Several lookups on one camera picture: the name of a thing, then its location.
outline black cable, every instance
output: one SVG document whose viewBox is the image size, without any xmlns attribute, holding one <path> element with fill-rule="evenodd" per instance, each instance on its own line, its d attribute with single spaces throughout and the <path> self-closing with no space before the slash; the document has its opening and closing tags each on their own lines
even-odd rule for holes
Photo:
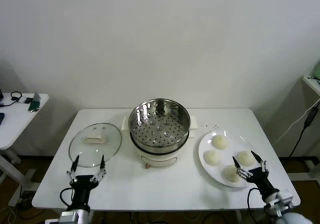
<svg viewBox="0 0 320 224">
<path fill-rule="evenodd" d="M 225 216 L 222 215 L 220 212 L 213 212 L 213 213 L 210 213 L 210 214 L 206 215 L 205 218 L 204 218 L 203 221 L 202 221 L 202 224 L 205 224 L 206 220 L 207 220 L 208 218 L 212 217 L 213 215 L 218 215 L 218 216 L 220 216 L 220 217 L 224 220 L 224 222 L 225 222 L 226 224 L 228 224 L 227 219 L 226 219 Z"/>
<path fill-rule="evenodd" d="M 63 202 L 63 204 L 65 204 L 67 207 L 69 207 L 70 205 L 68 204 L 68 203 L 66 203 L 65 202 L 65 200 L 63 199 L 63 197 L 62 197 L 62 194 L 65 192 L 65 191 L 67 191 L 67 190 L 72 190 L 72 188 L 71 187 L 67 187 L 67 188 L 65 188 L 65 189 L 63 189 L 61 192 L 60 192 L 60 200 Z"/>
<path fill-rule="evenodd" d="M 26 193 L 26 194 L 21 194 L 20 198 L 22 199 L 17 205 L 16 208 L 21 211 L 21 212 L 25 212 L 27 210 L 30 210 L 33 206 L 32 206 L 32 199 L 34 198 L 34 194 L 33 193 Z"/>
<path fill-rule="evenodd" d="M 20 96 L 13 96 L 14 93 L 18 93 Z M 15 90 L 15 91 L 10 93 L 10 96 L 11 96 L 11 100 L 14 100 L 14 101 L 12 103 L 8 104 L 8 105 L 0 103 L 0 108 L 10 107 L 11 105 L 17 103 L 20 100 L 20 98 L 22 98 L 22 93 L 20 91 Z"/>
<path fill-rule="evenodd" d="M 304 132 L 305 132 L 306 129 L 307 129 L 307 127 L 304 126 L 303 129 L 302 129 L 302 131 L 301 131 L 301 133 L 300 133 L 300 137 L 299 137 L 298 141 L 296 142 L 296 144 L 295 144 L 292 152 L 291 152 L 290 155 L 288 156 L 288 158 L 290 158 L 290 157 L 293 155 L 293 153 L 295 152 L 295 150 L 296 150 L 296 148 L 297 148 L 297 146 L 298 146 L 298 144 L 299 144 L 299 142 L 300 142 L 300 140 L 301 140 L 301 138 L 302 138 L 302 135 L 304 134 Z"/>
<path fill-rule="evenodd" d="M 145 223 L 142 223 L 142 222 L 139 221 L 139 212 L 137 212 L 137 213 L 136 213 L 136 222 L 137 222 L 138 224 L 169 224 L 169 223 L 166 222 L 166 221 L 157 220 L 157 219 L 159 219 L 160 217 L 158 217 L 158 218 L 155 219 L 155 220 L 157 220 L 157 221 L 150 221 L 150 219 L 149 219 L 149 214 L 147 213 L 146 215 L 147 215 L 148 221 L 145 222 Z"/>
<path fill-rule="evenodd" d="M 258 188 L 251 188 L 251 189 L 249 190 L 248 197 L 247 197 L 247 199 L 246 199 L 246 204 L 248 205 L 248 211 L 249 211 L 249 214 L 250 214 L 250 216 L 252 217 L 254 223 L 255 223 L 255 224 L 258 224 L 257 221 L 256 221 L 256 219 L 255 219 L 255 217 L 254 217 L 254 215 L 253 215 L 252 212 L 251 212 L 250 203 L 249 203 L 250 194 L 251 194 L 251 192 L 252 192 L 253 190 L 259 190 L 259 189 L 258 189 Z"/>
<path fill-rule="evenodd" d="M 194 222 L 194 221 L 198 220 L 200 216 L 201 216 L 201 213 L 196 215 L 194 218 L 188 218 L 188 217 L 186 217 L 185 214 L 183 215 L 184 219 L 188 220 L 189 222 Z"/>
<path fill-rule="evenodd" d="M 45 210 L 42 210 L 42 211 L 40 211 L 38 214 L 36 214 L 36 215 L 33 215 L 33 216 L 30 216 L 30 217 L 24 217 L 24 216 L 21 216 L 20 215 L 20 211 L 19 211 L 19 209 L 18 209 L 18 211 L 17 211 L 17 214 L 18 214 L 18 217 L 21 219 L 21 220 L 31 220 L 31 219 L 33 219 L 33 218 L 36 218 L 36 217 L 38 217 L 38 216 L 40 216 L 42 213 L 44 213 L 45 212 Z"/>
</svg>

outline power cord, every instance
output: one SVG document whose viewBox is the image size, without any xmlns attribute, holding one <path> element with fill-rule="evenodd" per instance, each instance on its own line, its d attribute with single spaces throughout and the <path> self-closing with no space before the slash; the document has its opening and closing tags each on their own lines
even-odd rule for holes
<svg viewBox="0 0 320 224">
<path fill-rule="evenodd" d="M 153 219 L 153 220 L 150 220 L 149 213 L 147 213 L 146 215 L 147 215 L 148 221 L 142 223 L 142 222 L 139 221 L 139 212 L 137 212 L 137 213 L 136 213 L 136 222 L 137 222 L 138 224 L 169 224 L 169 223 L 166 222 L 166 221 L 159 220 L 159 219 L 162 217 L 163 214 L 164 214 L 164 213 L 161 212 L 160 216 L 158 216 L 157 218 L 155 218 L 155 219 Z"/>
<path fill-rule="evenodd" d="M 3 104 L 3 103 L 0 103 L 0 108 L 10 107 L 11 105 L 17 103 L 17 102 L 20 100 L 20 98 L 22 98 L 22 93 L 21 93 L 20 91 L 15 90 L 15 91 L 13 91 L 13 92 L 10 93 L 10 96 L 11 96 L 11 100 L 12 100 L 13 102 L 11 102 L 11 103 L 8 104 L 8 105 L 5 105 L 5 104 Z"/>
<path fill-rule="evenodd" d="M 23 196 L 22 195 L 22 186 L 20 186 L 19 197 L 20 197 L 20 202 L 16 205 L 16 209 L 17 209 L 17 216 L 21 220 L 31 220 L 33 218 L 36 218 L 36 217 L 40 216 L 42 213 L 45 212 L 45 210 L 41 210 L 36 215 L 28 216 L 28 217 L 25 217 L 25 216 L 21 215 L 21 213 L 26 212 L 26 211 L 30 210 L 31 208 L 33 208 L 32 199 L 34 197 L 34 194 L 33 193 L 27 193 L 25 196 Z"/>
<path fill-rule="evenodd" d="M 15 213 L 15 209 L 12 209 L 10 206 L 6 206 L 0 210 L 0 212 L 4 211 L 5 209 L 9 209 L 10 213 L 5 216 L 5 218 L 2 220 L 1 224 L 4 224 L 6 220 L 8 221 L 9 224 L 14 224 L 16 222 L 17 216 Z"/>
<path fill-rule="evenodd" d="M 290 158 L 290 157 L 293 155 L 293 153 L 295 152 L 295 150 L 296 150 L 296 148 L 297 148 L 297 146 L 298 146 L 298 144 L 299 144 L 299 142 L 300 142 L 300 140 L 301 140 L 301 138 L 302 138 L 302 135 L 304 134 L 304 132 L 305 132 L 306 129 L 307 129 L 307 128 L 304 126 L 303 129 L 302 129 L 302 131 L 301 131 L 301 133 L 300 133 L 299 139 L 298 139 L 298 141 L 296 142 L 296 144 L 295 144 L 293 150 L 291 151 L 290 155 L 288 156 L 288 158 Z"/>
<path fill-rule="evenodd" d="M 183 217 L 184 217 L 184 219 L 188 220 L 189 222 L 194 222 L 194 221 L 198 220 L 201 217 L 201 213 L 196 215 L 194 218 L 188 218 L 188 217 L 186 217 L 186 215 L 183 215 Z"/>
<path fill-rule="evenodd" d="M 255 219 L 254 215 L 252 214 L 252 210 L 250 209 L 250 202 L 249 202 L 249 200 L 250 200 L 250 194 L 251 194 L 251 192 L 252 192 L 253 190 L 259 190 L 259 189 L 254 187 L 254 188 L 251 188 L 251 189 L 249 190 L 248 197 L 247 197 L 247 199 L 246 199 L 246 204 L 248 205 L 248 211 L 249 211 L 249 214 L 250 214 L 250 216 L 252 217 L 254 223 L 255 223 L 255 224 L 258 224 L 257 220 Z"/>
<path fill-rule="evenodd" d="M 295 152 L 299 142 L 301 141 L 301 138 L 302 138 L 302 135 L 304 134 L 305 130 L 311 125 L 311 123 L 313 122 L 313 120 L 315 119 L 319 109 L 318 109 L 318 106 L 319 106 L 320 102 L 316 105 L 316 106 L 313 106 L 307 116 L 307 118 L 305 119 L 304 121 L 304 124 L 303 124 L 303 129 L 300 133 L 300 136 L 299 136 L 299 139 L 298 141 L 296 142 L 292 152 L 290 153 L 290 155 L 288 156 L 289 158 L 293 155 L 293 153 Z"/>
<path fill-rule="evenodd" d="M 213 213 L 210 213 L 210 214 L 206 215 L 206 216 L 204 217 L 203 221 L 202 221 L 202 224 L 206 224 L 206 221 L 207 221 L 210 217 L 212 217 L 212 216 L 214 216 L 214 215 L 220 216 L 220 217 L 224 220 L 224 222 L 225 222 L 226 224 L 228 224 L 227 219 L 226 219 L 225 216 L 222 215 L 220 212 L 213 212 Z"/>
<path fill-rule="evenodd" d="M 98 223 L 97 224 L 104 224 L 106 223 L 106 220 L 104 217 L 101 217 L 99 220 L 98 220 Z"/>
<path fill-rule="evenodd" d="M 312 108 L 316 108 L 318 109 L 318 106 L 320 104 L 320 98 L 318 100 L 316 100 L 316 102 L 310 106 L 307 110 L 305 110 L 305 112 L 302 114 L 302 116 L 300 116 L 296 121 L 294 121 L 289 127 L 288 129 L 273 143 L 273 144 L 276 144 L 278 143 L 288 132 L 289 130 L 297 123 L 299 122 L 306 114 L 307 112 L 312 109 Z"/>
<path fill-rule="evenodd" d="M 63 189 L 61 192 L 60 192 L 60 200 L 63 202 L 63 204 L 65 204 L 67 207 L 69 207 L 70 205 L 68 203 L 66 203 L 66 201 L 63 199 L 62 197 L 62 194 L 65 192 L 65 191 L 68 191 L 68 190 L 72 190 L 72 193 L 71 193 L 71 201 L 73 200 L 73 188 L 71 187 L 67 187 L 65 189 Z"/>
</svg>

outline white table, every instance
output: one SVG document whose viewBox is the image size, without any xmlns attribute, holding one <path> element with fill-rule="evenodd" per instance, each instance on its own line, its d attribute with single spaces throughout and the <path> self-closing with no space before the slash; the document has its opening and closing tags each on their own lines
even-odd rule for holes
<svg viewBox="0 0 320 224">
<path fill-rule="evenodd" d="M 198 143 L 214 125 L 246 138 L 257 153 L 269 163 L 269 180 L 275 188 L 288 190 L 293 204 L 300 198 L 275 151 L 248 108 L 188 109 L 195 116 L 198 129 L 194 138 L 185 145 L 185 152 L 175 164 L 165 168 L 145 169 L 139 160 L 129 132 L 122 131 L 123 141 L 118 153 L 106 163 L 107 175 L 91 191 L 89 206 L 99 211 L 177 211 L 177 210 L 241 210 L 247 209 L 249 185 L 245 189 L 232 189 L 213 180 L 202 168 Z M 65 209 L 60 201 L 60 191 L 69 186 L 66 171 L 72 161 L 68 148 L 73 137 L 83 128 L 94 123 L 112 123 L 120 130 L 124 117 L 131 109 L 80 110 L 62 141 L 33 200 L 32 205 L 42 209 Z M 98 167 L 78 167 L 76 175 L 94 174 Z M 63 196 L 70 202 L 70 193 Z M 253 191 L 250 206 L 263 208 L 258 191 Z"/>
<path fill-rule="evenodd" d="M 320 96 L 320 84 L 318 80 L 310 75 L 305 75 L 302 80 Z M 308 172 L 288 173 L 291 181 L 316 181 L 320 185 L 320 164 L 314 165 L 311 160 L 304 161 L 310 169 Z"/>
<path fill-rule="evenodd" d="M 320 84 L 317 79 L 310 75 L 305 75 L 302 80 L 320 96 Z"/>
<path fill-rule="evenodd" d="M 40 95 L 40 107 L 43 107 L 49 99 L 47 94 Z M 34 94 L 23 93 L 22 96 L 33 98 Z M 0 103 L 5 105 L 12 103 L 10 93 L 3 93 L 3 99 Z M 5 153 L 12 161 L 8 162 L 3 156 L 0 155 L 0 169 L 3 171 L 0 177 L 0 182 L 6 177 L 10 176 L 20 185 L 22 189 L 36 191 L 39 186 L 38 183 L 31 182 L 31 178 L 35 173 L 34 169 L 23 175 L 18 171 L 13 164 L 20 163 L 21 159 L 9 148 L 13 145 L 15 140 L 20 136 L 32 119 L 39 113 L 39 111 L 29 112 L 29 104 L 15 103 L 11 106 L 4 106 L 0 108 L 0 113 L 4 113 L 5 117 L 0 125 L 0 150 Z M 19 199 L 20 186 L 9 201 L 9 206 L 15 206 Z"/>
</svg>

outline floor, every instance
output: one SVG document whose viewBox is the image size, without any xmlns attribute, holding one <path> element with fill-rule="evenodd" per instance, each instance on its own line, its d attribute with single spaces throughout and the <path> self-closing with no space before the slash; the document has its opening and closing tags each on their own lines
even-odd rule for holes
<svg viewBox="0 0 320 224">
<path fill-rule="evenodd" d="M 37 172 L 33 178 L 34 182 L 41 182 L 45 175 L 51 160 L 47 158 L 23 158 L 21 164 L 16 167 L 25 173 L 28 169 L 36 168 Z M 308 168 L 302 161 L 286 161 L 284 167 L 287 172 L 306 172 Z M 313 223 L 320 223 L 320 188 L 315 181 L 296 181 L 293 182 L 300 198 L 301 205 L 294 211 L 304 215 Z M 17 189 L 18 184 L 11 178 L 6 179 L 0 184 L 0 210 L 6 207 L 12 194 Z M 0 224 L 7 224 L 10 211 L 8 208 L 0 212 Z M 42 210 L 32 208 L 27 211 L 20 212 L 23 218 L 30 218 L 38 215 L 35 218 L 22 220 L 18 217 L 17 211 L 15 224 L 40 224 L 44 223 L 46 219 L 58 218 L 59 215 L 51 210 Z M 249 219 L 247 211 L 241 211 L 244 219 Z M 234 211 L 219 211 L 219 212 L 135 212 L 132 216 L 130 212 L 95 212 L 92 223 L 93 224 L 233 224 L 236 223 L 236 215 Z"/>
</svg>

